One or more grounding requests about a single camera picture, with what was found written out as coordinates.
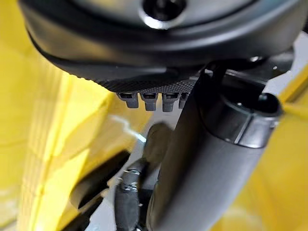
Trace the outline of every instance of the gray plastic part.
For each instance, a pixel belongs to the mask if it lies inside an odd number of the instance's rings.
[[[120,100],[126,102],[128,108],[138,108],[138,94],[137,93],[117,93]]]
[[[182,93],[179,100],[179,109],[183,109],[184,105],[188,99],[189,93]]]
[[[141,99],[144,101],[145,110],[153,112],[156,110],[157,93],[140,93]]]
[[[172,112],[173,104],[180,98],[179,93],[163,93],[163,112]]]

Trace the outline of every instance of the small black tab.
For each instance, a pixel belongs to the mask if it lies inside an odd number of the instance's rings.
[[[163,112],[172,112],[173,104],[180,97],[179,93],[163,93]]]
[[[156,93],[143,93],[140,94],[142,100],[144,101],[145,104],[145,110],[153,112],[156,110],[156,101],[158,94]]]
[[[138,95],[137,93],[117,93],[120,100],[125,101],[128,108],[138,108]]]
[[[189,93],[182,93],[179,100],[179,109],[183,109],[184,105],[188,99]]]

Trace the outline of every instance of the gray cylindrical tube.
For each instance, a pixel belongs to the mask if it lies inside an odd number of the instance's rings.
[[[188,99],[150,201],[150,231],[204,231],[215,224],[254,170],[281,114],[274,96],[264,99],[248,109],[221,96],[208,104]]]

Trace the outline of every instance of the yellow surface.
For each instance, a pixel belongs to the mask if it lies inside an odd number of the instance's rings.
[[[41,57],[15,0],[0,2],[0,50],[0,230],[61,230],[75,183],[136,140],[115,116],[138,132],[151,113]]]

